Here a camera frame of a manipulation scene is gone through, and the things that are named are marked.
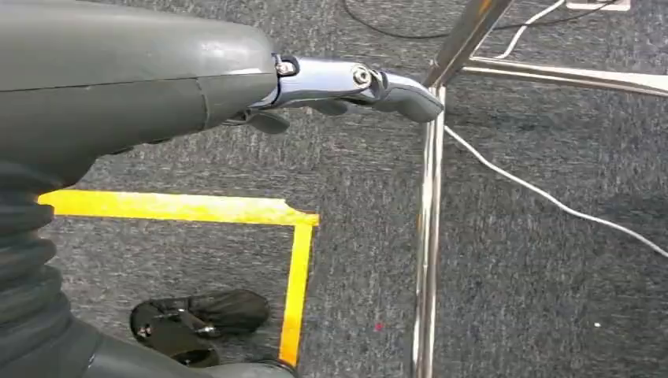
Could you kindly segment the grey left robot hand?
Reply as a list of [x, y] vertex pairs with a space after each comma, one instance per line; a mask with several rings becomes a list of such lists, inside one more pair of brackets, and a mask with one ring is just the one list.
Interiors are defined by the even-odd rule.
[[271, 109], [349, 104], [425, 123], [418, 82], [359, 62], [277, 53], [244, 24], [83, 1], [1, 4], [1, 188], [68, 187], [95, 160], [223, 123], [274, 133]]

